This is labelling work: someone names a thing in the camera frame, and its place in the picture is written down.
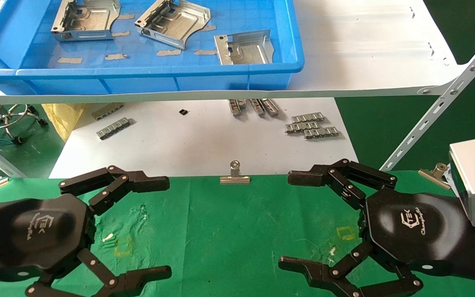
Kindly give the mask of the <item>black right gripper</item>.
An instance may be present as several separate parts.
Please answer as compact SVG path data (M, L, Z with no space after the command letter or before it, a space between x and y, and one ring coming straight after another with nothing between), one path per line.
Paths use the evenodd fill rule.
M289 171L293 186L328 186L355 210L364 209L363 241L333 267L281 256L280 269L305 276L312 288L337 297L410 297L423 288L411 271L464 277L470 257L464 246L469 220L456 198L429 193L377 192L366 201L357 182L375 190L394 189L397 177L348 159L315 164L309 171ZM357 287L347 275L369 256L398 279Z

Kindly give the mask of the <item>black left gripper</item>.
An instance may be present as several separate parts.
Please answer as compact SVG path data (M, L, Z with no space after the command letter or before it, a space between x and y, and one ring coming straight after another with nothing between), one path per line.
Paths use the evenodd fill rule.
M62 195L54 199L0 203L0 281L40 276L26 289L27 297L78 297L54 289L52 283L83 263L103 283L94 297L137 297L147 283L172 276L170 266L115 276L89 250L96 232L92 214L103 215L130 192L166 191L170 189L168 177L148 177L141 170L109 166L63 180L59 188ZM98 189L88 207L76 197Z

